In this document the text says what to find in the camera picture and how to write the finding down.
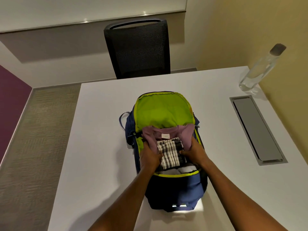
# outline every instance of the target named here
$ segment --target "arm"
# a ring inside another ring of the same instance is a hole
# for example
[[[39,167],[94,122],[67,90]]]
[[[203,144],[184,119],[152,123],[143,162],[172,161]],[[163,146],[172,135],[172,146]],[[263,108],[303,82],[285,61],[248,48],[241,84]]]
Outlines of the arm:
[[[189,151],[182,151],[206,171],[235,230],[287,231],[262,207],[234,185],[208,158],[203,147],[192,138]]]
[[[97,219],[88,231],[133,231],[150,178],[162,154],[155,154],[144,142],[140,153],[141,170],[120,197]]]

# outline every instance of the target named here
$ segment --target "hand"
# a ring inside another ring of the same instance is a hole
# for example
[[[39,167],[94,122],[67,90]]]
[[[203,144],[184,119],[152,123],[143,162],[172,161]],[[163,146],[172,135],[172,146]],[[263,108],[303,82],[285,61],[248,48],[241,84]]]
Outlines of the hand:
[[[143,150],[140,152],[141,170],[147,170],[149,173],[153,174],[159,166],[162,157],[162,153],[154,153],[150,149],[148,142],[143,142]]]
[[[188,157],[192,163],[200,167],[205,166],[206,163],[210,161],[202,145],[200,145],[194,137],[192,137],[192,146],[190,150],[180,151],[180,154],[184,155],[185,157]]]

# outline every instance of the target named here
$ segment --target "plastic water bottle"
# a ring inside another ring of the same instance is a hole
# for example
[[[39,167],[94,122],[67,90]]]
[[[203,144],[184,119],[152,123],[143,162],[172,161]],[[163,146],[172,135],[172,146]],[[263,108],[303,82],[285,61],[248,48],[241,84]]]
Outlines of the plastic water bottle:
[[[283,44],[276,44],[265,57],[260,58],[240,81],[240,89],[242,91],[253,89],[274,68],[286,48]]]

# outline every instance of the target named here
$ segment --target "clothing label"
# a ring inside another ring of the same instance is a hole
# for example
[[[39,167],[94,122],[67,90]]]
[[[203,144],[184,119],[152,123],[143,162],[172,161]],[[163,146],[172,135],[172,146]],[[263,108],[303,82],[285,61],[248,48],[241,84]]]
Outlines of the clothing label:
[[[170,134],[161,134],[162,139],[170,139]]]

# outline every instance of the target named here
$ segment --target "backpack strap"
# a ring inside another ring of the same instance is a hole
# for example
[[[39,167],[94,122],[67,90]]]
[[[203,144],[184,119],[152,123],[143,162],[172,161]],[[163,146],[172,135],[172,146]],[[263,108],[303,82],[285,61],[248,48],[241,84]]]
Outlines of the backpack strap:
[[[119,117],[119,122],[120,122],[120,125],[121,125],[121,127],[125,130],[125,128],[123,127],[123,125],[122,125],[122,121],[121,121],[121,119],[122,119],[122,116],[125,114],[125,113],[122,113],[122,115]]]

